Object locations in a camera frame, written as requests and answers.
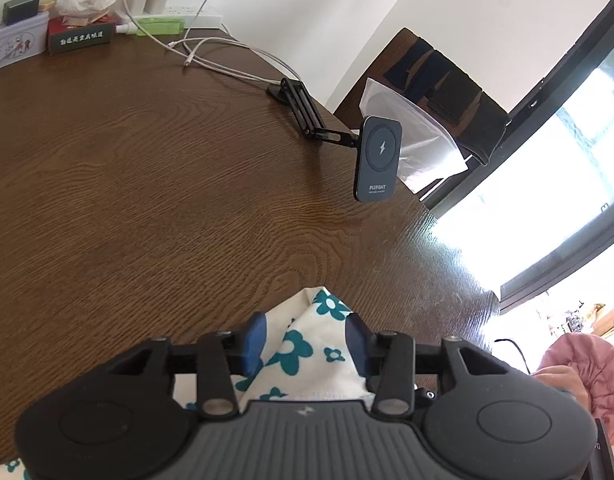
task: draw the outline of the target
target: metal screw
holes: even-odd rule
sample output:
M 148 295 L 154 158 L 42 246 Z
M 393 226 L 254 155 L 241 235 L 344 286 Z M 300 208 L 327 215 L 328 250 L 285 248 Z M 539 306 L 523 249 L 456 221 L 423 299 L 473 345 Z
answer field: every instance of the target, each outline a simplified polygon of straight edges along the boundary
M 228 415 L 233 404 L 227 399 L 209 399 L 202 403 L 202 410 L 208 415 Z
M 378 410 L 385 415 L 402 415 L 409 411 L 409 405 L 402 399 L 385 399 L 378 403 Z

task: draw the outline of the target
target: red box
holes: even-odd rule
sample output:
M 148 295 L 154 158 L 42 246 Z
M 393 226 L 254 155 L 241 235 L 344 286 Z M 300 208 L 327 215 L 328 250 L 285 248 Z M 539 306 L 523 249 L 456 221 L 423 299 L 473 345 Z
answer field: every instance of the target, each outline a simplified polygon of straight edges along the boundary
M 47 48 L 49 54 L 58 54 L 85 46 L 110 43 L 116 32 L 116 20 L 103 16 L 85 27 L 68 27 L 62 24 L 62 16 L 49 20 Z

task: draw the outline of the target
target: cardboard box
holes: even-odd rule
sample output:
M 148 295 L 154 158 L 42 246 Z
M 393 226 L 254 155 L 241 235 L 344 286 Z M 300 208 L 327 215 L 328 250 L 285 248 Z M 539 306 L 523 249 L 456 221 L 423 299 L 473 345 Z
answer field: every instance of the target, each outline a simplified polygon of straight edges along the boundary
M 110 43 L 116 32 L 116 21 L 103 16 L 85 27 L 68 27 L 62 24 L 62 16 L 49 20 L 47 46 L 49 54 L 59 54 L 85 46 Z
M 592 324 L 594 335 L 603 335 L 614 327 L 614 308 L 602 307 L 596 312 L 596 321 Z

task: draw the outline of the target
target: clear plastic bag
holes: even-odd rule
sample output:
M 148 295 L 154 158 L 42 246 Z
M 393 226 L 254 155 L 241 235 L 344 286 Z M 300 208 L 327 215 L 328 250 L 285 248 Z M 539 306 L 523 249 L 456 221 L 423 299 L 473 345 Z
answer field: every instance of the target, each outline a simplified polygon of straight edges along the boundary
M 373 115 L 400 122 L 398 177 L 414 193 L 437 178 L 467 169 L 450 133 L 420 107 L 385 85 L 367 79 L 360 111 L 364 117 Z

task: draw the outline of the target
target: white power strip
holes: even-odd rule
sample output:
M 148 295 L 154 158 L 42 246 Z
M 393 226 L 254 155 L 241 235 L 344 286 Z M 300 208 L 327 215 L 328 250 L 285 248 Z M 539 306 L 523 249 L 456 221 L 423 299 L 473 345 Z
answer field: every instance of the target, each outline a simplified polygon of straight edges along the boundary
M 194 28 L 220 28 L 222 25 L 222 15 L 211 7 L 205 6 L 196 20 L 194 20 L 196 12 L 198 12 L 198 7 L 166 6 L 162 14 L 138 14 L 134 18 L 184 18 L 184 28 L 189 28 L 192 21 L 194 22 Z M 129 16 L 120 9 L 114 10 L 114 15 L 118 25 L 131 22 Z

